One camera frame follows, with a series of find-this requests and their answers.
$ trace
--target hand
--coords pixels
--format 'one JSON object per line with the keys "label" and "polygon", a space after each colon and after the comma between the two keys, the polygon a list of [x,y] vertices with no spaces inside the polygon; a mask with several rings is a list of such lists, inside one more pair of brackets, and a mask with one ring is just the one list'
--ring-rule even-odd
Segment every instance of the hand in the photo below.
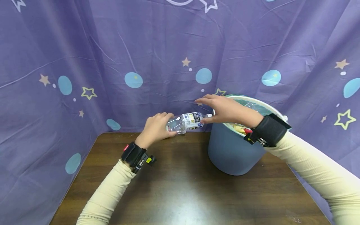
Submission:
{"label": "hand", "polygon": [[215,110],[213,117],[204,118],[201,123],[240,123],[246,127],[254,128],[262,121],[263,116],[257,111],[243,106],[232,98],[219,95],[205,95],[196,99]]}
{"label": "hand", "polygon": [[173,137],[177,133],[175,131],[167,131],[166,124],[169,119],[173,118],[172,113],[158,113],[146,120],[144,130],[137,137],[135,144],[141,148],[147,149],[153,143],[165,138]]}

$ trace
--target red tag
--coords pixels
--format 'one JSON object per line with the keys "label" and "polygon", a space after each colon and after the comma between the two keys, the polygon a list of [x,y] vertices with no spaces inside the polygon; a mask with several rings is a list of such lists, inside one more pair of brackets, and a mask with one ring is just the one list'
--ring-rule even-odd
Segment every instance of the red tag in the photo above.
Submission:
{"label": "red tag", "polygon": [[125,152],[125,150],[126,150],[128,147],[129,147],[129,145],[127,145],[127,146],[124,148],[123,152]]}
{"label": "red tag", "polygon": [[249,130],[249,129],[244,129],[244,131],[245,131],[245,134],[248,134],[248,133],[252,133],[252,130]]}

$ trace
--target right hand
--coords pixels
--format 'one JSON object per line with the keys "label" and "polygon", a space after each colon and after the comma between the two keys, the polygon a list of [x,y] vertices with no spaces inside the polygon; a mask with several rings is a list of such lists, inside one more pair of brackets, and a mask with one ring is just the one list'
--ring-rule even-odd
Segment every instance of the right hand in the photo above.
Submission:
{"label": "right hand", "polygon": [[249,128],[255,128],[264,118],[257,111],[243,106],[232,98],[219,95],[205,95],[196,99],[215,110],[213,117],[204,118],[201,123],[239,123]]}

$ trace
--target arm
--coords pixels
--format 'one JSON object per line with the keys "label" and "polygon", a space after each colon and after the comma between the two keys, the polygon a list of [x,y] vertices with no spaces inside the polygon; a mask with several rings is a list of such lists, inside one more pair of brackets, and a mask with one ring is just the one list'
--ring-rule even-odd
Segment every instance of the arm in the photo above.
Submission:
{"label": "arm", "polygon": [[329,203],[335,224],[360,223],[359,178],[290,132],[266,150],[294,168]]}
{"label": "arm", "polygon": [[[135,144],[147,149],[157,141],[175,136],[176,132],[166,130],[166,124],[172,117],[174,117],[172,113],[158,113],[148,118]],[[119,160],[87,202],[76,224],[107,225],[116,205],[134,177],[130,165]]]}
{"label": "arm", "polygon": [[130,167],[119,160],[87,202],[76,224],[107,225],[116,205],[134,177],[135,174],[131,172]]}
{"label": "arm", "polygon": [[[205,95],[196,103],[212,107],[216,114],[203,123],[240,123],[257,127],[263,116],[231,98]],[[324,153],[287,132],[277,147],[266,148],[300,174],[328,203],[337,225],[360,224],[360,180]]]}

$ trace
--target white star outline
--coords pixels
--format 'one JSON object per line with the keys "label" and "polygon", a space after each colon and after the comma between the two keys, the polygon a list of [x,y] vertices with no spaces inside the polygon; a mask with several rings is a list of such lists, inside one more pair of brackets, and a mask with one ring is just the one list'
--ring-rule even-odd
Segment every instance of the white star outline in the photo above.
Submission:
{"label": "white star outline", "polygon": [[[173,0],[166,0],[167,2],[169,2],[172,5],[176,5],[176,6],[184,6],[184,5],[188,5],[190,4],[193,0],[187,0],[184,2],[176,2]],[[210,9],[217,9],[217,2],[216,0],[214,1],[214,5],[210,5],[209,7],[207,6],[207,2],[205,0],[199,0],[202,4],[204,4],[205,6],[205,13],[207,13]]]}
{"label": "white star outline", "polygon": [[14,3],[14,5],[15,5],[16,9],[19,11],[19,13],[21,13],[21,6],[26,7],[26,4],[24,3],[23,0],[11,0],[11,1]]}
{"label": "white star outline", "polygon": [[209,7],[207,6],[207,2],[205,0],[199,0],[202,2],[202,4],[204,4],[205,6],[205,13],[207,13],[210,9],[217,9],[217,3],[216,3],[216,0],[213,0],[214,1],[214,5],[210,5]]}

